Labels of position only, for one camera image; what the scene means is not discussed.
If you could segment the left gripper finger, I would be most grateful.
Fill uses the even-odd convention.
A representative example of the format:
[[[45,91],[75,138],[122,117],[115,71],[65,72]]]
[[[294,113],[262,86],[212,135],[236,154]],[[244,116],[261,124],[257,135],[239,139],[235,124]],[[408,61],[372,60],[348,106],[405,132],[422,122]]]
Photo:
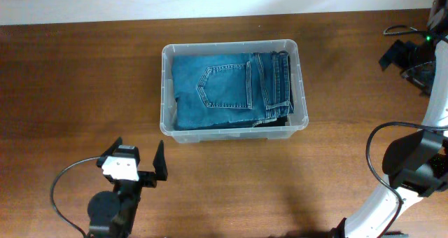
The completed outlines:
[[[123,143],[123,139],[121,136],[119,136],[114,143],[105,151],[103,152],[98,160],[96,161],[97,167],[102,167],[102,165],[105,163],[108,156],[112,156],[114,151]]]
[[[168,177],[167,165],[165,161],[165,145],[161,140],[157,147],[155,157],[153,159],[153,166],[155,169],[155,176],[158,181],[166,181]]]

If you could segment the dark blue jeans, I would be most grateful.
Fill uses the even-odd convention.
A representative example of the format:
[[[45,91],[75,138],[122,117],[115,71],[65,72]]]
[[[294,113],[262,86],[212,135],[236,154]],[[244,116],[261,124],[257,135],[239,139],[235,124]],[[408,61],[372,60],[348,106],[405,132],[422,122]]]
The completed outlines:
[[[253,127],[294,111],[286,51],[178,55],[171,74],[176,130]]]

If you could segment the black garment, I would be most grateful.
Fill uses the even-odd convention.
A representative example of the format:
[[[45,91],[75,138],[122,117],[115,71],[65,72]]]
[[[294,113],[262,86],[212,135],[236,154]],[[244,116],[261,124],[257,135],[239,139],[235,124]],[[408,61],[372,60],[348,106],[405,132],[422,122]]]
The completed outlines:
[[[287,121],[288,116],[284,116],[280,118],[255,122],[253,123],[253,127],[282,127],[286,125]]]

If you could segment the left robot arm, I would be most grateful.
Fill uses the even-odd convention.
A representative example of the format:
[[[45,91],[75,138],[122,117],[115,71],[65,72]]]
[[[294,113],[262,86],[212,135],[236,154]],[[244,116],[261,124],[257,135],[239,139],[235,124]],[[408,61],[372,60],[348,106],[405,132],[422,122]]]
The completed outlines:
[[[88,203],[88,237],[127,238],[132,233],[143,188],[156,188],[168,177],[164,142],[158,144],[153,171],[139,171],[139,149],[117,140],[99,156],[96,165],[113,184],[111,191],[101,191]]]

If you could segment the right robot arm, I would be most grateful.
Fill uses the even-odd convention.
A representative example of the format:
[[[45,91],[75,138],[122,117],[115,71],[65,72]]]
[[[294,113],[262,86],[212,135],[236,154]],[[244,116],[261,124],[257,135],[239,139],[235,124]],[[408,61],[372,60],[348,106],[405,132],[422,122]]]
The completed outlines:
[[[394,122],[373,129],[367,139],[367,166],[379,185],[363,206],[329,237],[388,237],[392,224],[412,205],[436,192],[447,190],[447,0],[434,0],[425,30],[396,25],[384,36],[418,34],[417,45],[396,40],[379,60],[382,69],[397,66],[402,78],[418,87],[430,100],[423,122],[398,122],[414,133],[393,141],[382,160],[383,176],[372,165],[370,145],[376,133]]]

